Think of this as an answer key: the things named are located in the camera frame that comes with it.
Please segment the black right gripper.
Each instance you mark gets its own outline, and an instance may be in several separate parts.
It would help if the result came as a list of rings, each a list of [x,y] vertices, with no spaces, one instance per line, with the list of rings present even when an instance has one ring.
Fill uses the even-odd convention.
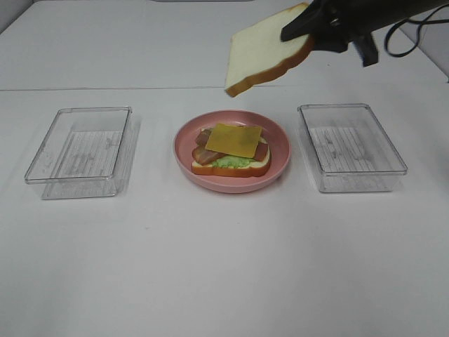
[[[362,65],[377,64],[379,53],[373,38],[380,28],[438,8],[443,1],[312,1],[281,30],[281,41],[310,34],[317,51],[342,53],[353,43]]]

